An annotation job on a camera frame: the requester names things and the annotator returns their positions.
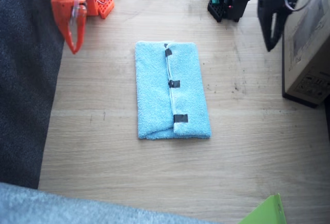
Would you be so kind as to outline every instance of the gray carpet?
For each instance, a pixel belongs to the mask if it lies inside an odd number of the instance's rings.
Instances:
[[[0,183],[0,196],[0,220],[3,224],[210,223],[105,202],[60,197],[2,183]]]
[[[50,0],[0,0],[0,181],[37,188],[63,38]]]

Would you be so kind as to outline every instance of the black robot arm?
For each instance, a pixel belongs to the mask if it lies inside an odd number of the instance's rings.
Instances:
[[[297,1],[288,0],[292,8]],[[285,0],[258,0],[258,17],[268,51],[271,51],[281,38],[290,14],[292,11],[285,6]]]
[[[210,0],[207,9],[218,22],[223,18],[238,22],[248,1],[250,0]],[[288,0],[288,4],[294,8],[297,1]],[[258,17],[268,51],[278,43],[291,13],[285,6],[285,0],[258,0]]]

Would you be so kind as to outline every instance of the wooden table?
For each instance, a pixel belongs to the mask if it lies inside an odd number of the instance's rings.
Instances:
[[[280,193],[288,223],[329,223],[324,108],[282,98],[282,48],[266,51],[257,0],[239,23],[207,3],[115,0],[88,18],[81,51],[64,46],[39,189],[223,223]],[[138,139],[140,40],[197,44],[211,139]]]

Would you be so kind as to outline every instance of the light blue towel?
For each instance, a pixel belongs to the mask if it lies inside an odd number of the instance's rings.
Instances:
[[[211,127],[196,45],[138,42],[135,58],[139,138],[209,138]],[[180,81],[180,87],[170,88],[170,80]],[[187,115],[188,120],[183,121],[188,122],[174,122],[174,115]]]

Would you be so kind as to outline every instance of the black tape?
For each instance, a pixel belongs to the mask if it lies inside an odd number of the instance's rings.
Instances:
[[[172,54],[172,51],[170,49],[165,50],[166,57],[168,57],[171,54]]]
[[[180,88],[180,81],[169,81],[170,88]]]
[[[176,122],[188,122],[188,115],[174,115],[174,123]]]

